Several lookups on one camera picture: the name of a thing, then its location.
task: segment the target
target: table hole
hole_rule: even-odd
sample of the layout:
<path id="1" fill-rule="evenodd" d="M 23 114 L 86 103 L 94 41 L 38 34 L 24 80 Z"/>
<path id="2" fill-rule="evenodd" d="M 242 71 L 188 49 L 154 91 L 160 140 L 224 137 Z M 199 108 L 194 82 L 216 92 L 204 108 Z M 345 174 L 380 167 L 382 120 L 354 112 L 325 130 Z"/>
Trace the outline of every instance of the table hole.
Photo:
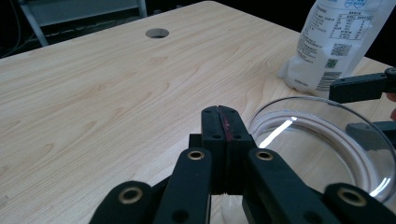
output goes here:
<path id="1" fill-rule="evenodd" d="M 154 28 L 146 31 L 146 36 L 152 39 L 161 39 L 167 37 L 169 35 L 169 31 L 163 28 Z"/>

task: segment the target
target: wooden table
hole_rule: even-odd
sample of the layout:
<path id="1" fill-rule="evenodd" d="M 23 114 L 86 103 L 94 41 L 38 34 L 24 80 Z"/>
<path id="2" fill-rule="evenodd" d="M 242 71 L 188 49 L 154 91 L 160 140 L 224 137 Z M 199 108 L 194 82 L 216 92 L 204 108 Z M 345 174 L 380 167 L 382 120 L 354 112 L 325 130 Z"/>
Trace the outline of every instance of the wooden table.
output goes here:
<path id="1" fill-rule="evenodd" d="M 170 34 L 148 38 L 152 28 Z M 169 176 L 204 108 L 247 122 L 301 95 L 276 77 L 298 36 L 207 1 L 2 59 L 0 223 L 88 223 L 118 184 Z M 364 58 L 356 74 L 388 67 Z M 348 105 L 372 121 L 396 106 Z M 211 216 L 223 222 L 221 197 Z"/>

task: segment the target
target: clear glass bowl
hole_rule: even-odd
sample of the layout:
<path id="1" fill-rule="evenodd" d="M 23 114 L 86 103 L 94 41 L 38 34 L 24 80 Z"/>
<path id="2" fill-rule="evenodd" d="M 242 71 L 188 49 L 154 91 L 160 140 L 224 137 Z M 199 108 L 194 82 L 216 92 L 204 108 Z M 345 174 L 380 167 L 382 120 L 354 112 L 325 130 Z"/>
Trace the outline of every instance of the clear glass bowl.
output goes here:
<path id="1" fill-rule="evenodd" d="M 384 203 L 395 190 L 395 153 L 388 138 L 353 110 L 315 96 L 263 106 L 249 121 L 258 147 L 276 151 L 313 189 L 357 186 Z"/>

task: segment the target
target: cable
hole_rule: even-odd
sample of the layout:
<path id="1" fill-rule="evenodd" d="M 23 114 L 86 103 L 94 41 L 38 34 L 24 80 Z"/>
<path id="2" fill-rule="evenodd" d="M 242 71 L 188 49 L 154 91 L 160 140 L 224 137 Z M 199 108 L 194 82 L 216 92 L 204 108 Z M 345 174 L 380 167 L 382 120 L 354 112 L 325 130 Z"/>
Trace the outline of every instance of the cable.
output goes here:
<path id="1" fill-rule="evenodd" d="M 20 25 L 20 19 L 18 18 L 17 10 L 15 10 L 14 3 L 12 2 L 12 0 L 9 0 L 9 3 L 10 3 L 11 6 L 12 6 L 12 10 L 14 11 L 15 19 L 16 19 L 16 21 L 17 21 L 17 26 L 18 26 L 18 41 L 17 41 L 17 43 L 15 44 L 14 48 L 13 48 L 12 50 L 10 50 L 8 53 L 6 53 L 5 55 L 2 55 L 1 58 L 5 58 L 5 57 L 7 57 L 8 55 L 14 53 L 15 50 L 17 49 L 18 45 L 19 45 L 20 42 L 21 42 L 21 25 Z"/>

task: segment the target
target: screw hole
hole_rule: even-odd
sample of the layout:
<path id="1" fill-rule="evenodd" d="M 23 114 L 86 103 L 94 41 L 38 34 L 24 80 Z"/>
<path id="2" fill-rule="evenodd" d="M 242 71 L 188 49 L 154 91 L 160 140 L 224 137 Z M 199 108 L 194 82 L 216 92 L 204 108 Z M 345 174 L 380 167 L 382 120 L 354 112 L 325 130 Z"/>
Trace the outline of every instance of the screw hole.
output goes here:
<path id="1" fill-rule="evenodd" d="M 265 151 L 258 151 L 256 153 L 256 157 L 263 161 L 270 161 L 271 159 L 274 158 L 274 156 L 271 153 Z"/>
<path id="2" fill-rule="evenodd" d="M 172 219 L 176 223 L 184 223 L 189 219 L 189 213 L 186 210 L 177 210 L 172 214 Z"/>
<path id="3" fill-rule="evenodd" d="M 202 151 L 191 151 L 188 154 L 188 157 L 194 161 L 201 160 L 204 156 L 205 154 Z"/>
<path id="4" fill-rule="evenodd" d="M 124 189 L 119 195 L 119 201 L 123 204 L 131 204 L 138 202 L 143 196 L 142 189 L 131 187 Z"/>
<path id="5" fill-rule="evenodd" d="M 321 216 L 318 215 L 318 213 L 312 211 L 304 212 L 304 218 L 308 223 L 311 224 L 320 224 L 323 222 Z"/>

